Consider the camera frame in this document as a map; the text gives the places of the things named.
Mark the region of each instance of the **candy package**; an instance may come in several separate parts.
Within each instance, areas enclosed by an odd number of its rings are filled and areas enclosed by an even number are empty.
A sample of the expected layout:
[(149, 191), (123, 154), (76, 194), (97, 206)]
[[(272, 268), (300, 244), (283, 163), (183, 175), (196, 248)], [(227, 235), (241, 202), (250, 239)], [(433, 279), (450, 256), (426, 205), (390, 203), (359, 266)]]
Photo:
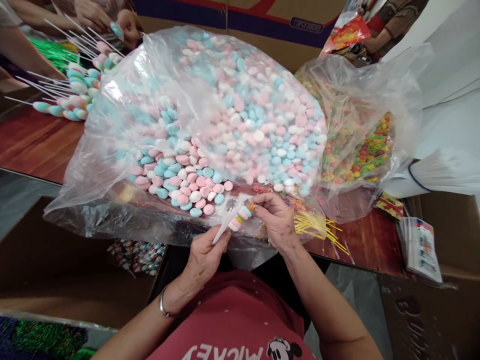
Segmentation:
[[(191, 26), (161, 30), (102, 78), (45, 218), (87, 237), (188, 246), (195, 231), (179, 224), (220, 224), (276, 191), (325, 236), (313, 185), (326, 140), (318, 102), (268, 55)], [(258, 218), (234, 229), (233, 248), (268, 247)]]
[(432, 57), (423, 44), (357, 69), (341, 56), (323, 55), (296, 73), (328, 123), (317, 184), (329, 219), (341, 224), (365, 216), (381, 182), (413, 159), (422, 121), (417, 77)]

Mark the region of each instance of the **bangle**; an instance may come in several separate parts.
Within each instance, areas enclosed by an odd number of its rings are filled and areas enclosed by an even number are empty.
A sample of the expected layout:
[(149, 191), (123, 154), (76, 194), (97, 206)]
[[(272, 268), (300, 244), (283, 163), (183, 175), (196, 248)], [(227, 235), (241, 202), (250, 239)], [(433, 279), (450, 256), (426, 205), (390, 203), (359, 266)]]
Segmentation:
[(177, 315), (176, 313), (174, 312), (169, 312), (169, 311), (165, 311), (164, 309), (164, 292), (165, 290), (167, 289), (168, 286), (165, 286), (163, 288), (163, 290), (161, 291), (160, 293), (160, 296), (158, 297), (158, 308), (160, 309), (160, 311), (163, 313), (163, 315), (165, 315), (166, 318), (168, 317), (174, 317), (175, 315)]

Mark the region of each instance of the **red shirt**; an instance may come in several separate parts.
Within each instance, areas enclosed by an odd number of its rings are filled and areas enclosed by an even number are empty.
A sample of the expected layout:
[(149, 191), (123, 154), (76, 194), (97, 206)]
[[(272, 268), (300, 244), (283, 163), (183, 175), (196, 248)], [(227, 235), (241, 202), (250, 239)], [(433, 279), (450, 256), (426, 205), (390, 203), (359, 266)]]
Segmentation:
[(303, 319), (248, 271), (217, 273), (178, 320), (147, 360), (315, 359)]

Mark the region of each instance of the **clear plastic bag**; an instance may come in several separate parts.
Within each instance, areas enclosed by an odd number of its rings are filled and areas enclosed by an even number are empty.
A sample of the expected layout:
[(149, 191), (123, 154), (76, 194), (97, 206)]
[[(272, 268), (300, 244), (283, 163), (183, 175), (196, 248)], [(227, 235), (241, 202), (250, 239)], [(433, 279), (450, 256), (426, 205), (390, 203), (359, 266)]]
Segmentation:
[[(102, 78), (45, 218), (87, 237), (189, 246), (239, 202), (274, 188), (325, 236), (325, 215), (312, 185), (326, 131), (315, 99), (254, 46), (191, 26), (161, 30), (146, 35), (141, 47)], [(285, 146), (278, 154), (280, 141)], [(276, 166), (274, 154), (281, 160)], [(172, 161), (185, 173), (167, 175), (177, 166)], [(205, 204), (197, 208), (189, 201), (201, 188), (179, 195), (183, 182), (190, 182), (184, 175), (194, 173), (220, 185), (216, 192), (224, 196), (209, 216)], [(198, 187), (209, 186), (198, 178), (192, 180)], [(231, 191), (224, 191), (227, 179), (236, 184)], [(164, 189), (177, 200), (161, 199), (167, 197)], [(212, 205), (209, 191), (202, 197)], [(178, 207), (183, 195), (190, 210)], [(193, 210), (204, 213), (194, 218)], [(252, 217), (230, 246), (268, 248), (266, 237), (263, 223)]]
[(341, 56), (325, 55), (296, 73), (328, 123), (317, 184), (329, 219), (341, 224), (365, 216), (381, 182), (413, 159), (422, 122), (417, 77), (432, 58), (427, 43), (358, 69)]

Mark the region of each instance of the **floor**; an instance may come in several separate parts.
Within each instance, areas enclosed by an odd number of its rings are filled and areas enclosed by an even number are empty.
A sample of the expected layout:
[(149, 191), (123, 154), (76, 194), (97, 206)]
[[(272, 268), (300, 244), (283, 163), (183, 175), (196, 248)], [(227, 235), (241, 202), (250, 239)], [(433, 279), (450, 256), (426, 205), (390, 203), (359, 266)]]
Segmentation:
[[(55, 197), (59, 186), (0, 170), (0, 239), (15, 225), (41, 196)], [(369, 271), (332, 263), (328, 279), (348, 300), (370, 331), (385, 360), (394, 358), (385, 320), (377, 276)], [(89, 346), (100, 347), (112, 336), (109, 332), (91, 331)], [(321, 359), (319, 337), (313, 328), (305, 334), (305, 343)]]

